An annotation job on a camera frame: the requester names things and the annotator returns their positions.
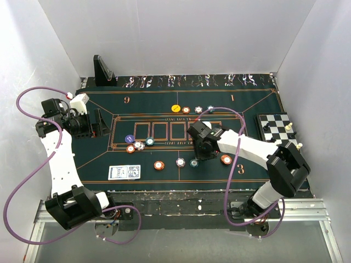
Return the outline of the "green poker chip stack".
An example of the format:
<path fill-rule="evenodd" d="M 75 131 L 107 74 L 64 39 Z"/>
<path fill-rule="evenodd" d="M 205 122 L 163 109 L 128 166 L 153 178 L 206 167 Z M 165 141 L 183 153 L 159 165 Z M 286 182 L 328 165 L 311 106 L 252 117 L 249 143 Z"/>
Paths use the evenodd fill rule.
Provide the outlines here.
<path fill-rule="evenodd" d="M 197 166 L 199 165 L 199 162 L 195 159 L 192 159 L 190 161 L 190 166 L 193 167 L 193 168 L 196 168 Z"/>

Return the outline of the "purple small blind button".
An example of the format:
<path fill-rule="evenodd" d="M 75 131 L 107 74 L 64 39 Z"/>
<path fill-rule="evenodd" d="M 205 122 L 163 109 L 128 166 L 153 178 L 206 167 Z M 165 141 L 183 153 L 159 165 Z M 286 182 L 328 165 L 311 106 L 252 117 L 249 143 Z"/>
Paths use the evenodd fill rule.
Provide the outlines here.
<path fill-rule="evenodd" d="M 135 137 L 133 135 L 131 135 L 131 134 L 128 134 L 128 135 L 126 135 L 124 140 L 128 144 L 132 144 L 135 141 Z"/>

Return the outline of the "orange chips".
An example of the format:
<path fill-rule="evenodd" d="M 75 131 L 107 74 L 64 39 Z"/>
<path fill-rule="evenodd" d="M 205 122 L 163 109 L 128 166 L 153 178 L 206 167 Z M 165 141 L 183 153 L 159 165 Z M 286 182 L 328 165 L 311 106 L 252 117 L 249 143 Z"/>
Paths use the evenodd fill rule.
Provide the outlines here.
<path fill-rule="evenodd" d="M 228 155 L 222 155 L 220 158 L 221 162 L 225 165 L 230 165 L 232 163 L 232 159 Z"/>
<path fill-rule="evenodd" d="M 189 107 L 183 107 L 182 108 L 182 112 L 184 113 L 184 114 L 189 114 L 190 113 L 190 108 Z"/>
<path fill-rule="evenodd" d="M 133 145 L 128 145 L 126 147 L 127 153 L 133 153 L 135 151 L 135 147 Z"/>

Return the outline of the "green chips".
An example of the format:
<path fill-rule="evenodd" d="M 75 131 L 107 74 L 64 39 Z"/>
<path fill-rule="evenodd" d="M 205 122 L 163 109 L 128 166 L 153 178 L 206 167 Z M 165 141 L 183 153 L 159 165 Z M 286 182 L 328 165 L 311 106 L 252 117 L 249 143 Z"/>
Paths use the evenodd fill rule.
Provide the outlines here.
<path fill-rule="evenodd" d="M 145 143 L 147 145 L 149 145 L 149 146 L 153 145 L 154 144 L 154 138 L 152 138 L 152 137 L 146 138 Z"/>
<path fill-rule="evenodd" d="M 214 107 L 212 105 L 209 105 L 207 107 L 208 113 L 212 113 L 214 111 Z"/>

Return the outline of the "yellow big blind button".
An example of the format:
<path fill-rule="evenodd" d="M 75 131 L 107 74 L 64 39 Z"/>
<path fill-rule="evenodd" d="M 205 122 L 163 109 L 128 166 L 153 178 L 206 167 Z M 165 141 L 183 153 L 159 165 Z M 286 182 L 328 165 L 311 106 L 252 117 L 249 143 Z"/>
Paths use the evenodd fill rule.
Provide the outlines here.
<path fill-rule="evenodd" d="M 181 109 L 182 108 L 178 104 L 172 105 L 171 107 L 172 112 L 175 112 L 175 113 L 180 112 Z"/>

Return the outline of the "blue playing card deck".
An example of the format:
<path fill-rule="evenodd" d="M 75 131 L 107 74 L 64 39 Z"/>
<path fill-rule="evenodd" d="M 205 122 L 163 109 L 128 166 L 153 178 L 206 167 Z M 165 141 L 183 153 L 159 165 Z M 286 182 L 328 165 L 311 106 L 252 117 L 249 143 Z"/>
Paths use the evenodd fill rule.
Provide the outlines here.
<path fill-rule="evenodd" d="M 108 180 L 138 180 L 140 177 L 140 165 L 109 166 Z"/>

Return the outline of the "orange poker chip stack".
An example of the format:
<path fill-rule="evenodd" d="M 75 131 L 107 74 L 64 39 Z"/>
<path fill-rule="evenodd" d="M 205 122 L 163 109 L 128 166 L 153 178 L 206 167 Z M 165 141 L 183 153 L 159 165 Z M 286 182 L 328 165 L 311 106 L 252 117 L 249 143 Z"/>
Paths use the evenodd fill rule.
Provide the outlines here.
<path fill-rule="evenodd" d="M 154 169 L 155 170 L 163 170 L 165 168 L 165 164 L 162 161 L 156 161 L 154 163 Z"/>

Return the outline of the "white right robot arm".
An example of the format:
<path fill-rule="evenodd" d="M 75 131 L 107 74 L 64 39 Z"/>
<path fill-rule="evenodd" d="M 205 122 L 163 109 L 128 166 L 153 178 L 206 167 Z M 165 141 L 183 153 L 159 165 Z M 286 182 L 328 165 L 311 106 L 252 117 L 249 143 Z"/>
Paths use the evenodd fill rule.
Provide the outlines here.
<path fill-rule="evenodd" d="M 198 161 L 214 159 L 218 152 L 234 154 L 268 172 L 269 181 L 249 198 L 244 207 L 255 218 L 267 213 L 268 207 L 278 199 L 294 197 L 311 171 L 296 145 L 290 141 L 276 145 L 221 126 L 213 128 L 209 122 L 202 121 L 193 123 L 187 133 L 193 140 Z"/>

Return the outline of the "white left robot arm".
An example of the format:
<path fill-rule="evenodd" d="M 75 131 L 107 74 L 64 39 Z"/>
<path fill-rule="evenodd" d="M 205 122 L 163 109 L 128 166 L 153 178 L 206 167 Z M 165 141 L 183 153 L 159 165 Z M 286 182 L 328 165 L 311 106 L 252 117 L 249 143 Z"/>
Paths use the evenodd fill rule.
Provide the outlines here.
<path fill-rule="evenodd" d="M 93 192 L 83 186 L 75 165 L 72 140 L 108 135 L 100 110 L 94 110 L 96 123 L 90 121 L 87 94 L 74 97 L 67 107 L 60 99 L 42 102 L 44 115 L 36 123 L 36 131 L 48 155 L 52 177 L 51 197 L 47 212 L 65 229 L 70 230 L 93 218 L 111 219 L 117 206 L 105 192 Z"/>

